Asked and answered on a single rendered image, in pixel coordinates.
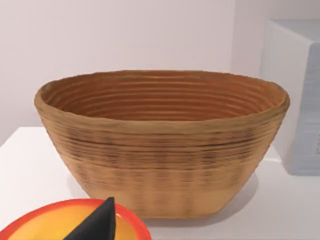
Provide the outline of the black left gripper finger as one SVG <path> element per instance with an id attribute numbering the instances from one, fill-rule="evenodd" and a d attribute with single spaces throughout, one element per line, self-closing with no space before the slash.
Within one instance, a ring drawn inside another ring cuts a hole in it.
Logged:
<path id="1" fill-rule="evenodd" d="M 107 198 L 64 240 L 115 240 L 116 207 L 114 197 Z"/>

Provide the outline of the orange and yellow plate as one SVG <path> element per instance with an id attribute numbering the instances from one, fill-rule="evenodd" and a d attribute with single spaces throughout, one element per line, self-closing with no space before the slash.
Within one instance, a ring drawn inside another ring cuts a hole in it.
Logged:
<path id="1" fill-rule="evenodd" d="M 0 240 L 64 240 L 105 200 L 79 198 L 58 201 L 26 213 L 0 231 Z M 114 240 L 152 240 L 143 221 L 115 203 Z"/>

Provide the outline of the brown woven basket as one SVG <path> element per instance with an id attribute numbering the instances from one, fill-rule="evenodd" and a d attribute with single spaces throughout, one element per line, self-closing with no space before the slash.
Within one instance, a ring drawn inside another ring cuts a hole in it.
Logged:
<path id="1" fill-rule="evenodd" d="M 205 218 L 251 178 L 290 97 L 232 73 L 119 70 L 50 81 L 34 105 L 90 197 L 114 197 L 143 218 Z"/>

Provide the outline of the white and grey box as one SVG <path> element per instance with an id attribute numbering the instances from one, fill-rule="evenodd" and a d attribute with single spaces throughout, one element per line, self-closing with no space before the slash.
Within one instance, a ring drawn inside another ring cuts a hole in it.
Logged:
<path id="1" fill-rule="evenodd" d="M 274 19 L 265 28 L 260 78 L 289 94 L 272 143 L 291 175 L 320 176 L 320 19 Z"/>

